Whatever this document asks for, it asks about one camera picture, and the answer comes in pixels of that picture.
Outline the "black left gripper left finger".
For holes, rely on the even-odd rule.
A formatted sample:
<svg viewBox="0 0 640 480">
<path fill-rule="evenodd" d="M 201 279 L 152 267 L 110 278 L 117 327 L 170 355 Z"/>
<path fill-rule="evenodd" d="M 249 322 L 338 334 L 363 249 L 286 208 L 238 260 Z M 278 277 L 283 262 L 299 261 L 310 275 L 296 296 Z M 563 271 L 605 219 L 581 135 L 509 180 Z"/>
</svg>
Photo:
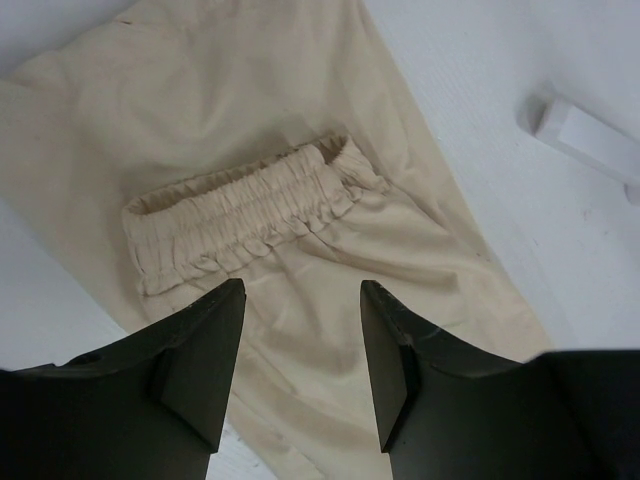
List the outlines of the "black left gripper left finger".
<svg viewBox="0 0 640 480">
<path fill-rule="evenodd" d="M 219 448 L 246 294 L 231 279 L 57 366 L 1 374 L 5 479 L 202 479 Z"/>
</svg>

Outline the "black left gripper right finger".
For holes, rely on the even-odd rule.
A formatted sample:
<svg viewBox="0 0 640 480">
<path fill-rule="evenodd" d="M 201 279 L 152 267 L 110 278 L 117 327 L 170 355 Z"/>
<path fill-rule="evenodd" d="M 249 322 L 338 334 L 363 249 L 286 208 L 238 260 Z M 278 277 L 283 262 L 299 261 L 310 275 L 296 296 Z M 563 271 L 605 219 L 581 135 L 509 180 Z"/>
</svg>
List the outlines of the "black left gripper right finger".
<svg viewBox="0 0 640 480">
<path fill-rule="evenodd" d="M 635 479 L 639 354 L 543 353 L 518 363 L 360 289 L 380 448 L 397 479 Z"/>
</svg>

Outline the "beige cargo trousers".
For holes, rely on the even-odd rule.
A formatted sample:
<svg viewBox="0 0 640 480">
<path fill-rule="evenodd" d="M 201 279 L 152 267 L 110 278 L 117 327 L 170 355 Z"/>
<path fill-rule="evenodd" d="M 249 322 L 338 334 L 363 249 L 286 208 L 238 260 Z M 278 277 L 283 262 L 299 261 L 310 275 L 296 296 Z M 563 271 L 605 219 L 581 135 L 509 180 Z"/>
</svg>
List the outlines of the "beige cargo trousers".
<svg viewBox="0 0 640 480">
<path fill-rule="evenodd" d="M 359 1 L 141 1 L 1 81 L 1 193 L 126 331 L 230 278 L 228 417 L 281 479 L 387 479 L 375 280 L 513 360 L 551 344 Z"/>
</svg>

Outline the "white clothes rack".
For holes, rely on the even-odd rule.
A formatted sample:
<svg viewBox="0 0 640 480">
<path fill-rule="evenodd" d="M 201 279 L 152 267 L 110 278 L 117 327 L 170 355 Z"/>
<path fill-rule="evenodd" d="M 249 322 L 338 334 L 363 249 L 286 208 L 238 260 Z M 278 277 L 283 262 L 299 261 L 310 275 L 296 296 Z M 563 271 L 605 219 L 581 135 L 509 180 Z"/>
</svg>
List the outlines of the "white clothes rack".
<svg viewBox="0 0 640 480">
<path fill-rule="evenodd" d="M 622 185 L 627 202 L 639 205 L 639 139 L 554 90 L 521 101 L 519 127 L 541 143 Z"/>
</svg>

